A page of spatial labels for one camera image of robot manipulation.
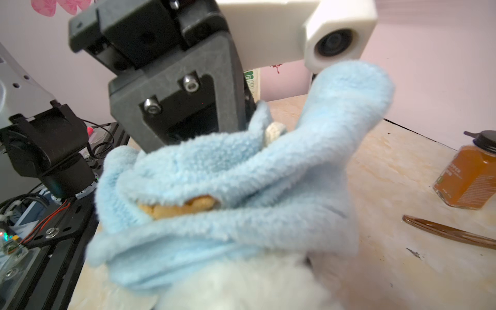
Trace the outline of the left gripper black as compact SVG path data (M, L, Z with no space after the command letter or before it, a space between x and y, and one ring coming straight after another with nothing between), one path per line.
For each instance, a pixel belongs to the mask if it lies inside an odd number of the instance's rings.
M247 129L256 105L228 29L216 1L98 1L68 41L116 75L138 69L110 82L111 115L152 152Z

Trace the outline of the light blue bear hoodie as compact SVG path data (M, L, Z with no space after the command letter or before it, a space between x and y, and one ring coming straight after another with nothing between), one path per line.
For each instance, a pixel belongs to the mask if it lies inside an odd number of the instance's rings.
M294 130L272 142L273 117L258 102L245 131L150 153L115 148L95 194L103 230L86 261L125 288L155 292L217 260L270 249L356 254L346 166L394 90L380 67L343 61L316 77Z

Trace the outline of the white teddy bear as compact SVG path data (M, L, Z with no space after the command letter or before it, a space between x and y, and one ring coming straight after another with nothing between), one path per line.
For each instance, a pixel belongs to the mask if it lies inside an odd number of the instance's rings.
M320 255L357 248L345 167L356 141L326 121L275 124L157 152L169 186L159 309L338 309Z

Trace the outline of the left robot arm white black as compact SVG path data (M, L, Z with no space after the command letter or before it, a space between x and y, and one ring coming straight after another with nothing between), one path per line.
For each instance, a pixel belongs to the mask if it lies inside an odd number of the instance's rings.
M215 1L99 1L70 20L68 40L115 74L111 114L145 152L242 131L255 110ZM65 200L96 177L81 155L85 122L68 105L50 104L32 120L9 112L1 143L19 175Z

